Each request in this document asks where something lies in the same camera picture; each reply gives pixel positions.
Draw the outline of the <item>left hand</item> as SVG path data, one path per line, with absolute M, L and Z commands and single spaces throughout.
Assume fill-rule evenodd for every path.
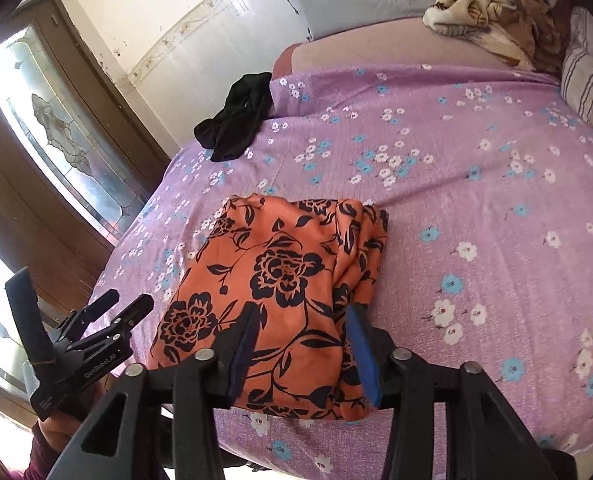
M 56 411 L 45 420 L 38 420 L 38 429 L 48 446 L 60 454 L 76 434 L 82 422 L 76 417 Z

